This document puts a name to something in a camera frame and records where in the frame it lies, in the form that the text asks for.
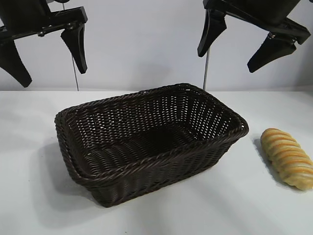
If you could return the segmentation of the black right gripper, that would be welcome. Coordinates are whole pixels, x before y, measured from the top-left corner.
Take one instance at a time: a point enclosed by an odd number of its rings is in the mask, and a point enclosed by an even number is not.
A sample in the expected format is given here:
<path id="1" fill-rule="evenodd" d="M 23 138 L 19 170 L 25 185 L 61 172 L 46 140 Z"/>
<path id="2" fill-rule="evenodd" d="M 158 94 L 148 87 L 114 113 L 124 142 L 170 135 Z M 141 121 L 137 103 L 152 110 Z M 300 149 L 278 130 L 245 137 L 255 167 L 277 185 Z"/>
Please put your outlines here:
<path id="1" fill-rule="evenodd" d="M 298 0 L 204 0 L 205 22 L 197 53 L 203 57 L 213 42 L 227 29 L 225 14 L 253 24 L 272 34 L 267 36 L 247 63 L 250 73 L 266 64 L 296 51 L 295 40 L 301 45 L 309 37 L 306 27 L 288 18 Z"/>

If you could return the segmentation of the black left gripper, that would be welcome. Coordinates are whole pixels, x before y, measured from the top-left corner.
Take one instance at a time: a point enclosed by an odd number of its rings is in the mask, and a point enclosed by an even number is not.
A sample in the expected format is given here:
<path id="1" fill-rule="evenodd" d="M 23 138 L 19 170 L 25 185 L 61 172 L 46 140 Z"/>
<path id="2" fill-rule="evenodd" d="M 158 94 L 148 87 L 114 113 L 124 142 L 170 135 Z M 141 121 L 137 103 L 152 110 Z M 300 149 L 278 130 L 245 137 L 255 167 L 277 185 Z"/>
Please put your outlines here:
<path id="1" fill-rule="evenodd" d="M 23 87 L 32 78 L 25 68 L 14 40 L 45 35 L 64 30 L 61 38 L 68 47 L 81 74 L 86 73 L 84 49 L 85 23 L 88 18 L 84 7 L 51 11 L 46 0 L 2 0 L 0 2 L 0 67 Z"/>

